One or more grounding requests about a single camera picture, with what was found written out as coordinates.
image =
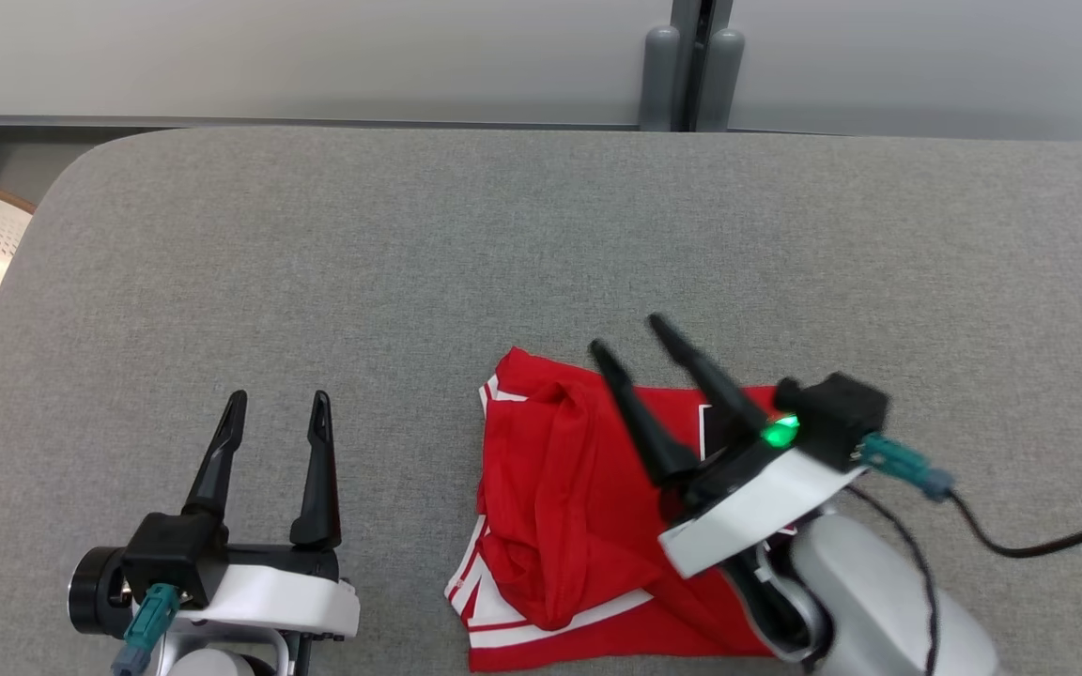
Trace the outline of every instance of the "red and white object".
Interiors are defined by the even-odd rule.
[[[700,393],[638,390],[679,441],[703,445]],[[748,394],[769,409],[771,388]],[[445,591],[469,629],[473,672],[770,654],[722,574],[684,580],[667,560],[658,491],[597,373],[514,349],[480,398],[478,517]]]

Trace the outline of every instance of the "cable connector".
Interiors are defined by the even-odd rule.
[[[913,449],[884,437],[883,434],[867,434],[858,447],[863,465],[894,478],[907,480],[920,488],[931,501],[944,503],[950,499],[950,488],[954,478],[949,472],[929,466],[929,460]]]
[[[153,649],[161,640],[181,607],[181,592],[172,585],[149,586],[145,601],[124,632],[124,647],[110,663],[111,676],[141,676],[149,666]]]

